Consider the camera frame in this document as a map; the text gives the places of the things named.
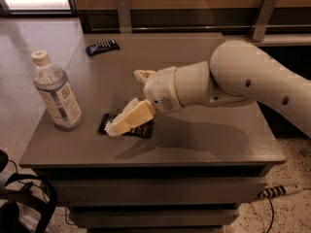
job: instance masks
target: gray table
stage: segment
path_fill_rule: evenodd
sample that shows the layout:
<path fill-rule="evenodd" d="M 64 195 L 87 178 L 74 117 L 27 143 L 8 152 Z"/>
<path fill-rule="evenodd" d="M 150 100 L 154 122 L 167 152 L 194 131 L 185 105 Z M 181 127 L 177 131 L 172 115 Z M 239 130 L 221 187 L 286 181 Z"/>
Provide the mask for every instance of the gray table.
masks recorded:
<path fill-rule="evenodd" d="M 110 39 L 121 49 L 86 55 L 87 45 Z M 144 98 L 134 70 L 208 61 L 223 41 L 202 33 L 85 36 L 66 68 L 82 123 L 62 132 L 45 112 L 19 165 L 47 178 L 58 205 L 89 232 L 199 231 L 231 223 L 238 206 L 264 188 L 264 175 L 285 161 L 256 102 L 156 115 L 150 140 L 97 132 L 105 113 Z"/>

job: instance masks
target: table top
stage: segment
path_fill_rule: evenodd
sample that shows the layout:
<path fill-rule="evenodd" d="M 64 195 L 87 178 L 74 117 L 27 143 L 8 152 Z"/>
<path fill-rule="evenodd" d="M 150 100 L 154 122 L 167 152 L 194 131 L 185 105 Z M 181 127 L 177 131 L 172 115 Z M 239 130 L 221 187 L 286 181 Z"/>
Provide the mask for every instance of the table top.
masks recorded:
<path fill-rule="evenodd" d="M 115 39 L 120 50 L 86 55 L 87 45 Z M 84 118 L 73 131 L 55 128 L 47 111 L 20 160 L 21 167 L 91 168 L 283 163 L 285 157 L 258 104 L 192 106 L 155 115 L 151 139 L 97 132 L 105 113 L 144 99 L 137 69 L 158 70 L 209 61 L 221 34 L 85 35 L 66 67 Z"/>

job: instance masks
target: plastic water bottle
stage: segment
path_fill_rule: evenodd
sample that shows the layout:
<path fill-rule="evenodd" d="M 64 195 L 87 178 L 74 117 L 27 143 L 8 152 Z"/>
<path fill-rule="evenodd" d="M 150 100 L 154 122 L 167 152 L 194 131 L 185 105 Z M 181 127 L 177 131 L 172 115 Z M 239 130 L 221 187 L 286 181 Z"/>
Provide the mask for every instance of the plastic water bottle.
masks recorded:
<path fill-rule="evenodd" d="M 36 50 L 31 57 L 37 67 L 33 82 L 55 125 L 62 130 L 75 128 L 81 122 L 83 114 L 66 72 L 51 63 L 45 50 Z"/>

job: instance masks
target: floor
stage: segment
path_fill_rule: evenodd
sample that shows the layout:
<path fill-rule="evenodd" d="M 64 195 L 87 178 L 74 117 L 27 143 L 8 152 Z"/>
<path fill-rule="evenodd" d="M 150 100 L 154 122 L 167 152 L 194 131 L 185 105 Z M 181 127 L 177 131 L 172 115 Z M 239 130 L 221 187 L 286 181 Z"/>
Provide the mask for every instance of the floor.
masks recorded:
<path fill-rule="evenodd" d="M 66 67 L 83 37 L 76 18 L 0 18 L 0 149 L 16 163 L 45 109 L 32 84 L 31 52 L 47 50 L 54 63 Z M 299 183 L 304 189 L 272 200 L 274 223 L 270 232 L 311 232 L 311 141 L 302 135 L 277 140 L 287 162 L 268 173 L 268 186 Z M 9 163 L 4 172 L 14 170 L 14 165 Z M 31 173 L 20 168 L 19 171 Z M 267 231 L 271 220 L 267 200 L 242 204 L 239 212 L 240 217 L 224 227 L 225 233 Z M 56 209 L 49 230 L 51 233 L 86 232 L 66 222 L 64 208 Z"/>

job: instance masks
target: bottle label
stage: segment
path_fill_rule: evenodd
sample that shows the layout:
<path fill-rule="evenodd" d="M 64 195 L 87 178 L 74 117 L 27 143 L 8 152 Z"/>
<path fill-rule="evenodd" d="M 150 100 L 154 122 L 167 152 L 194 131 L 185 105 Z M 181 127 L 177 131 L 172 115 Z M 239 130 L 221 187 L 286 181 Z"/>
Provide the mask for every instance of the bottle label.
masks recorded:
<path fill-rule="evenodd" d="M 56 124 L 71 127 L 79 123 L 82 112 L 68 81 L 57 90 L 38 91 Z"/>

